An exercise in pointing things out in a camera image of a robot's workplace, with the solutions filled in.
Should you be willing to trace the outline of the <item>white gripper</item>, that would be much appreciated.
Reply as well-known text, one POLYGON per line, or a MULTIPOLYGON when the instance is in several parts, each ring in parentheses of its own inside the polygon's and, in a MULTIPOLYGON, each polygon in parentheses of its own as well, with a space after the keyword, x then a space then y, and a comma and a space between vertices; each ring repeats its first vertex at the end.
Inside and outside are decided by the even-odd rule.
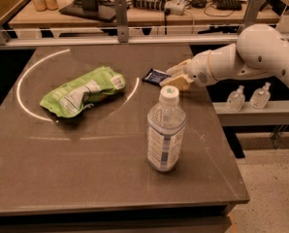
POLYGON ((180 91, 187 90, 192 83, 195 83, 198 86, 207 86, 213 82, 213 77, 209 70, 208 52, 196 54, 190 60, 186 59, 169 68, 166 73, 172 77, 165 79, 160 83, 160 85, 162 87, 172 85, 180 91), (173 76, 185 71, 185 69, 187 74, 173 76))

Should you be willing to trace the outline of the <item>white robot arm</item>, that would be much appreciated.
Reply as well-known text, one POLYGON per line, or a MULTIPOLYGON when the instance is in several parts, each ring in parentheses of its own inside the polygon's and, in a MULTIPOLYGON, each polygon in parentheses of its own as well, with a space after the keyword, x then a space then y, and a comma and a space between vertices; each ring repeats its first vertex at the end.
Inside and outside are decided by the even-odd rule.
POLYGON ((208 86, 219 81, 255 80, 276 76, 289 88, 289 42, 267 24, 245 28, 233 44, 197 53, 166 71, 161 86, 187 90, 192 84, 208 86))

